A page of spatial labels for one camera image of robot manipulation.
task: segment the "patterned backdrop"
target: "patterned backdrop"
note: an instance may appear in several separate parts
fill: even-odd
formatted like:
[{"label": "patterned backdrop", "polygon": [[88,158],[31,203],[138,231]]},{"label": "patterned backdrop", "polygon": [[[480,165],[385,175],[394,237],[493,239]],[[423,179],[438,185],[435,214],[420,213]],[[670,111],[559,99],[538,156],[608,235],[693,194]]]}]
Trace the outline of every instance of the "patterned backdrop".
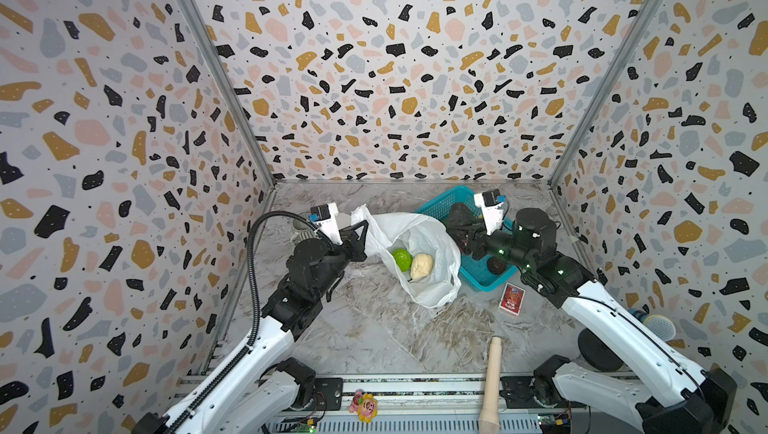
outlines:
[{"label": "patterned backdrop", "polygon": [[174,0],[0,0],[0,431],[126,432],[196,370],[264,195]]},{"label": "patterned backdrop", "polygon": [[611,292],[734,377],[732,433],[768,432],[767,17],[664,0],[557,186]]},{"label": "patterned backdrop", "polygon": [[549,177],[643,0],[197,0],[278,178]]}]

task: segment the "white plastic bag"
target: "white plastic bag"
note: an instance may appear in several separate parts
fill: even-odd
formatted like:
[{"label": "white plastic bag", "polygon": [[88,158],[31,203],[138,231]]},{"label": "white plastic bag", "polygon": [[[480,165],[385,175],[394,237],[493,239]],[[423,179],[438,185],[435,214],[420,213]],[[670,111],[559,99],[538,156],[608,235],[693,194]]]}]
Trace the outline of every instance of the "white plastic bag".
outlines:
[{"label": "white plastic bag", "polygon": [[[366,255],[378,254],[389,272],[397,276],[400,285],[415,303],[431,309],[450,303],[456,298],[458,288],[462,286],[458,279],[462,255],[439,220],[414,213],[374,216],[365,205],[352,212],[352,224],[362,220],[367,220],[369,224]],[[400,242],[412,256],[418,253],[432,256],[435,259],[432,273],[423,279],[408,282],[408,278],[400,271],[395,258],[390,254],[392,246]]]}]

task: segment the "microphone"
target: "microphone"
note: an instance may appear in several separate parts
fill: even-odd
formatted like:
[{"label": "microphone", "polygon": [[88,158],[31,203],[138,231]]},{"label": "microphone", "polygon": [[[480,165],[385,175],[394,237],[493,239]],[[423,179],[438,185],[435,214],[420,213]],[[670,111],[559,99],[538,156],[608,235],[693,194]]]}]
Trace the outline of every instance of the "microphone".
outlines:
[{"label": "microphone", "polygon": [[498,420],[498,384],[502,375],[502,340],[496,336],[491,338],[488,348],[488,369],[485,371],[485,395],[482,410],[478,418],[480,434],[498,434],[502,428]]},{"label": "microphone", "polygon": [[640,309],[632,309],[630,313],[665,343],[674,339],[677,334],[674,324],[668,317],[661,314],[648,314]]}]

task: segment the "microphone head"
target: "microphone head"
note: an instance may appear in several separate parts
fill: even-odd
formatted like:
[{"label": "microphone head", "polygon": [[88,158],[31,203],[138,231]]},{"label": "microphone head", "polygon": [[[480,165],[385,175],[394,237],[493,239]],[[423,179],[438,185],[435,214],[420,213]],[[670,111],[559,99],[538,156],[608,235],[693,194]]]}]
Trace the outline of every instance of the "microphone head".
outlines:
[{"label": "microphone head", "polygon": [[646,315],[642,322],[648,327],[650,332],[656,334],[656,336],[664,342],[674,339],[675,334],[677,333],[672,321],[661,314]]}]

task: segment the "robotic arm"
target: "robotic arm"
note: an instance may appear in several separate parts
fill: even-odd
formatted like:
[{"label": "robotic arm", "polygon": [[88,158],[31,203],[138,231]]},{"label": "robotic arm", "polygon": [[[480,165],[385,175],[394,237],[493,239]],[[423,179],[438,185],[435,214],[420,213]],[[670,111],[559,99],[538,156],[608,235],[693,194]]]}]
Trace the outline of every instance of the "robotic arm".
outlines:
[{"label": "robotic arm", "polygon": [[511,232],[498,228],[498,189],[478,194],[485,226],[459,225],[466,208],[455,204],[448,232],[475,259],[490,255],[516,266],[522,282],[587,326],[641,379],[628,382],[552,356],[534,371],[553,401],[594,406],[647,434],[717,434],[725,429],[736,383],[720,368],[705,371],[661,341],[622,307],[584,266],[557,251],[557,224],[540,209],[520,209]]},{"label": "robotic arm", "polygon": [[[311,405],[315,372],[286,354],[322,310],[322,298],[331,301],[344,269],[366,259],[368,222],[339,230],[334,203],[312,208],[312,221],[288,212],[264,214],[250,228],[247,244],[249,281],[254,297],[254,327],[197,389],[172,406],[162,417],[149,413],[132,434],[204,434],[255,432],[265,420],[291,407]],[[319,238],[305,239],[286,261],[288,274],[260,308],[253,258],[254,237],[270,217],[290,217],[309,225]],[[272,367],[275,373],[257,390],[251,386]]]}]

